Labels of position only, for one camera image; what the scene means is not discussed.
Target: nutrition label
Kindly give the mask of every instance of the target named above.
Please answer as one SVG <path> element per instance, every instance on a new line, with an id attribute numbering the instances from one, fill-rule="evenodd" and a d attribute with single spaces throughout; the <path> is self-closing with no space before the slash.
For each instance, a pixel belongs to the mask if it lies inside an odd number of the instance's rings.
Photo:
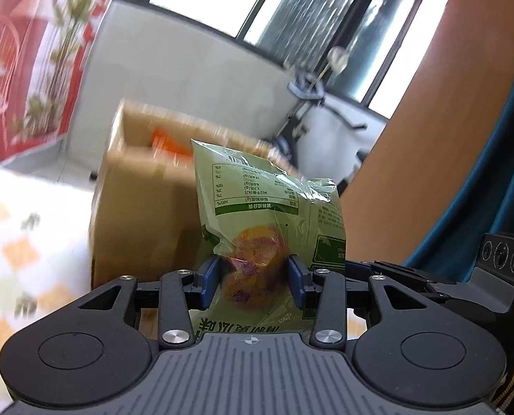
<path id="1" fill-rule="evenodd" d="M 299 199 L 281 177 L 247 164 L 213 164 L 215 214 L 270 209 L 299 214 Z"/>
<path id="2" fill-rule="evenodd" d="M 335 206 L 322 205 L 318 209 L 318 222 L 337 230 L 344 230 L 343 215 Z"/>

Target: cardboard box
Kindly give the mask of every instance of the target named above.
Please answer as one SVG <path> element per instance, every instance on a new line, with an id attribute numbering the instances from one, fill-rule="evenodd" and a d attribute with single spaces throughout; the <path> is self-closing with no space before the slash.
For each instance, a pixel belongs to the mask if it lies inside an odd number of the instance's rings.
<path id="1" fill-rule="evenodd" d="M 193 164 L 151 148 L 156 128 L 179 145 L 191 139 L 255 154 L 297 176 L 267 142 L 172 110 L 120 102 L 93 195 L 92 287 L 123 274 L 158 280 L 197 268 L 211 252 L 202 239 Z"/>

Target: white floor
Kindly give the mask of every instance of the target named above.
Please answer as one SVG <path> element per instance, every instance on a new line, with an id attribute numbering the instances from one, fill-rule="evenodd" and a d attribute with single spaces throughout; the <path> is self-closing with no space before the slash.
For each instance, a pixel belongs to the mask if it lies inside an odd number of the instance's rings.
<path id="1" fill-rule="evenodd" d="M 91 172 L 89 167 L 61 155 L 56 160 L 27 174 L 74 187 L 93 189 L 95 182 L 90 181 Z"/>

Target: green plastic bag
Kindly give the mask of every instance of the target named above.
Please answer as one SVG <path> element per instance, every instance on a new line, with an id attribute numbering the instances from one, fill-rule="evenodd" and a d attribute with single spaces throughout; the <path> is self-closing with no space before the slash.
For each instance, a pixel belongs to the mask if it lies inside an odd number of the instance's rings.
<path id="1" fill-rule="evenodd" d="M 308 331 L 314 311 L 295 307 L 285 262 L 344 272 L 345 229 L 330 179 L 302 183 L 266 159 L 191 141 L 203 236 L 224 256 L 211 307 L 191 311 L 199 336 L 214 332 Z"/>

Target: orange object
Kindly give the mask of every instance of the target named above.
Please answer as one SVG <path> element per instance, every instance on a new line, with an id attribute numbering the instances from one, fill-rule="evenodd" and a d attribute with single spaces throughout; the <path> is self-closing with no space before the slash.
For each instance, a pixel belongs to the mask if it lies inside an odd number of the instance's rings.
<path id="1" fill-rule="evenodd" d="M 262 310 L 283 292 L 286 243 L 274 225 L 258 225 L 241 231 L 232 242 L 234 257 L 227 260 L 233 273 L 223 279 L 224 295 L 243 309 Z"/>
<path id="2" fill-rule="evenodd" d="M 173 141 L 168 132 L 162 128 L 156 128 L 155 131 L 153 131 L 153 135 L 151 136 L 151 146 L 155 150 L 169 151 L 171 153 L 193 159 L 193 153 L 191 150 L 178 145 Z"/>

